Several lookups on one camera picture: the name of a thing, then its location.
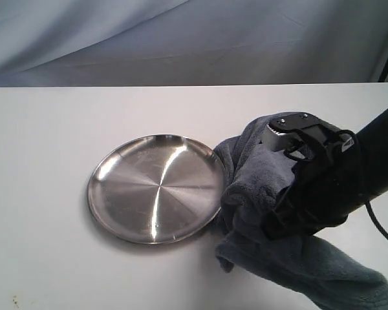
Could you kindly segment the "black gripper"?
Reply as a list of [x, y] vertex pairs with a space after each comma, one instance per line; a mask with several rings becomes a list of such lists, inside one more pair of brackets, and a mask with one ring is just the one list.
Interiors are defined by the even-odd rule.
[[359, 202], [359, 145], [350, 130], [325, 125], [300, 132], [303, 139], [281, 150], [295, 162], [294, 179], [277, 195], [261, 222], [271, 240], [313, 235], [347, 220]]

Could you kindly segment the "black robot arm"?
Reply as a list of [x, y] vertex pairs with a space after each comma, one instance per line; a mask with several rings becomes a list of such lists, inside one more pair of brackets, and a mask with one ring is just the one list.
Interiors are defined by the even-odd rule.
[[272, 118], [262, 141], [295, 162], [291, 185], [263, 216], [269, 239], [339, 226], [388, 191], [388, 109], [357, 134], [305, 112]]

